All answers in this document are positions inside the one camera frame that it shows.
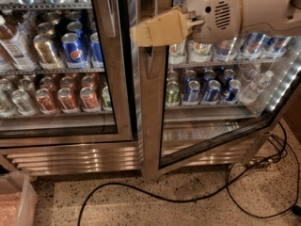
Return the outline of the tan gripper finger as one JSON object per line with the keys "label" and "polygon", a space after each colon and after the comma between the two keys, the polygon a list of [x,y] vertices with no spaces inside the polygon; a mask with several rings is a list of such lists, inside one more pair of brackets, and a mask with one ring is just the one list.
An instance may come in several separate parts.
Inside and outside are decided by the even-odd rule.
{"label": "tan gripper finger", "polygon": [[137,47],[172,45],[183,42],[194,26],[203,24],[203,19],[194,21],[180,7],[173,7],[133,26],[130,36]]}

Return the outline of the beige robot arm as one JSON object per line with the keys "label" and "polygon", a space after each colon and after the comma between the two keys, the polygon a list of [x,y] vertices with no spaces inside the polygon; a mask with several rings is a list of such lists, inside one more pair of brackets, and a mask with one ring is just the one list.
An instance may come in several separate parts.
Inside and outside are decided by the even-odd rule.
{"label": "beige robot arm", "polygon": [[262,33],[269,37],[301,35],[300,0],[185,0],[131,28],[139,47],[201,43]]}

